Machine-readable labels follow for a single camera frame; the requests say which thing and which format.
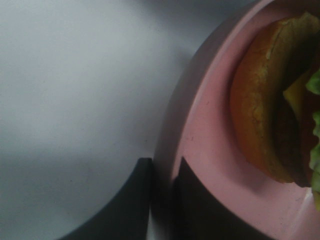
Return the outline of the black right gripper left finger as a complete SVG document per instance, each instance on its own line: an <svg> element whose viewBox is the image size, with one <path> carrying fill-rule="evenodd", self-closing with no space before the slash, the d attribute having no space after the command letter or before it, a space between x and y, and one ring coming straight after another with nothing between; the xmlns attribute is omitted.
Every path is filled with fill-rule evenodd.
<svg viewBox="0 0 320 240"><path fill-rule="evenodd" d="M97 214L63 240L145 240L150 212L153 163L138 159L119 192Z"/></svg>

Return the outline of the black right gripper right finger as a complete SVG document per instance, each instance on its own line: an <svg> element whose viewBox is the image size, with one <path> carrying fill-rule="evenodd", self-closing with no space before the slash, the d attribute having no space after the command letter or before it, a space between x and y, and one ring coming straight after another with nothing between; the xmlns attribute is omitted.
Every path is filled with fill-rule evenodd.
<svg viewBox="0 0 320 240"><path fill-rule="evenodd" d="M252 167L214 171L207 188L183 157L174 183L179 240L284 240L297 215L296 192Z"/></svg>

